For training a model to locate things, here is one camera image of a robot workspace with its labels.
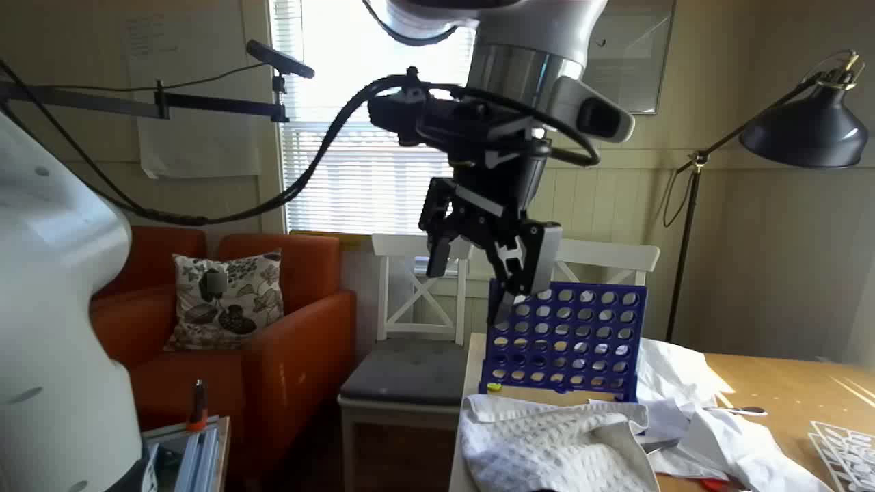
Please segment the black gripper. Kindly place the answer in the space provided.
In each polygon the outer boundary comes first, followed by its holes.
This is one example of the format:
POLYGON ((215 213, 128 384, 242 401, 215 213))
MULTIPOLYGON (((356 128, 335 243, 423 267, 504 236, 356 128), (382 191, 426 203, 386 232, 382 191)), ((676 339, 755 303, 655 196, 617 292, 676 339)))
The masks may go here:
POLYGON ((450 175, 428 183, 419 218, 428 243, 426 277, 445 274, 456 239, 486 248, 494 270, 486 321, 498 322, 535 284, 545 228, 527 216, 527 206, 542 179, 546 144, 520 112, 478 101, 456 105, 472 112, 484 136, 460 150, 442 150, 450 175))

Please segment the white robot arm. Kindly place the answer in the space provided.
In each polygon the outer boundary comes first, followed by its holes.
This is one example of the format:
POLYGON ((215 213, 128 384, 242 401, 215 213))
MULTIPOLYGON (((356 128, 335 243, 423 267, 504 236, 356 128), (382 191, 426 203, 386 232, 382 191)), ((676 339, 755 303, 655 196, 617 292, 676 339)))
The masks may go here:
POLYGON ((534 222, 545 165, 590 168, 598 139, 624 143, 634 118, 583 83, 594 27, 608 0, 363 0, 398 43, 431 46, 456 30, 475 32, 467 83, 426 83, 407 71, 387 97, 368 101, 368 120, 405 147, 445 153, 450 172, 426 190, 419 228, 431 277, 453 240, 478 246, 494 270, 489 315, 550 284, 560 228, 534 222), (560 132, 567 150, 553 147, 560 132))

